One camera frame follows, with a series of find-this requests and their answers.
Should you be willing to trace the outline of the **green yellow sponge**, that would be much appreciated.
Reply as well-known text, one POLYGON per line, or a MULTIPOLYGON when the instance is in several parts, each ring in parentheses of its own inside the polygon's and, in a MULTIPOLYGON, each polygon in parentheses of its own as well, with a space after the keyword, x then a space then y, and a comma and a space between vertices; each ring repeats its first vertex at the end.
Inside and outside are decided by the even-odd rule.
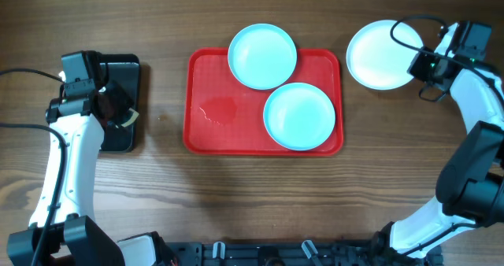
POLYGON ((130 108, 120 119, 121 127, 129 127, 136 122, 139 113, 133 108, 130 108))

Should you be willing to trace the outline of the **white plate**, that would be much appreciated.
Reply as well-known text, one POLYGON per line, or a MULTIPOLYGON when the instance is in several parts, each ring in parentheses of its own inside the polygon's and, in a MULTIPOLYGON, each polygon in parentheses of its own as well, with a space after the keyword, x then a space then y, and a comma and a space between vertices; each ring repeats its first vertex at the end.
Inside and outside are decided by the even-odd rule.
POLYGON ((413 79, 408 73, 421 37, 409 25, 394 20, 378 20, 364 26, 351 39, 346 51, 346 65, 361 85, 380 91, 393 90, 413 79))

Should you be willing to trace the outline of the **light blue plate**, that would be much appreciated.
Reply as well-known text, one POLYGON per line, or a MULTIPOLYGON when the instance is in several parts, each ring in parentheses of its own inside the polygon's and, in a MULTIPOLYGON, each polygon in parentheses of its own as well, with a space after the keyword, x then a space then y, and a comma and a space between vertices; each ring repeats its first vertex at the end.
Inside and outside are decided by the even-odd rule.
POLYGON ((228 48, 228 66, 244 86, 265 91, 293 74, 298 54, 293 39, 273 24, 252 24, 239 31, 228 48))
POLYGON ((270 138, 284 148, 307 151, 329 139, 336 124, 335 107, 318 87, 289 83, 274 90, 263 109, 270 138))

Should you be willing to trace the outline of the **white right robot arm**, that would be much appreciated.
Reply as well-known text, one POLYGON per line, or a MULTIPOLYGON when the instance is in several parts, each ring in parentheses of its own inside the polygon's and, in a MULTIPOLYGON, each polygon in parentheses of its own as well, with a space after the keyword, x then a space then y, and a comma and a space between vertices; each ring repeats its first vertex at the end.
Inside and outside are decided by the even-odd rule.
POLYGON ((464 55, 439 55, 427 48, 408 72, 450 95, 461 111, 467 136, 439 174, 434 197, 413 215, 390 222, 369 244, 370 257, 398 263, 428 252, 465 231, 503 221, 503 92, 488 65, 464 55))

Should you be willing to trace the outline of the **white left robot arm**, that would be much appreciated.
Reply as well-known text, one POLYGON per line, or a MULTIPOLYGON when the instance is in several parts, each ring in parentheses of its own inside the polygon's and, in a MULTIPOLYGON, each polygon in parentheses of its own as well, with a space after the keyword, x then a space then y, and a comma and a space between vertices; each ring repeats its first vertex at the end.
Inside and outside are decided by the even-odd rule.
POLYGON ((113 241, 93 219, 95 168, 107 120, 137 113, 116 82, 76 91, 61 87, 47 112, 50 156, 41 198, 28 229, 13 233, 7 254, 15 265, 177 265, 157 232, 113 241))

